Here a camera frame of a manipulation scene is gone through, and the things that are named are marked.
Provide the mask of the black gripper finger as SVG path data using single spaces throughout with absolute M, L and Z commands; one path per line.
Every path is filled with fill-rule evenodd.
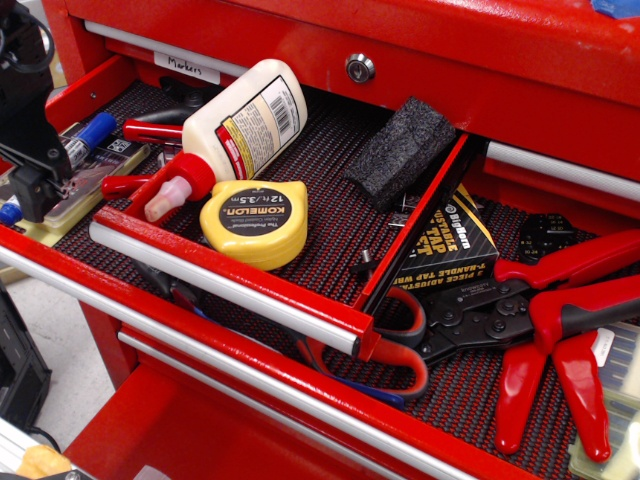
M 9 178 L 23 217 L 33 223 L 42 223 L 45 216 L 67 197 L 67 167 L 48 170 L 23 165 L 16 167 Z

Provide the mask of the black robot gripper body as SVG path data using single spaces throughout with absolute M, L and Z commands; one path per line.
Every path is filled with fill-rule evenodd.
M 28 7 L 1 3 L 1 157 L 63 181 L 70 162 L 45 112 L 55 53 L 49 28 Z

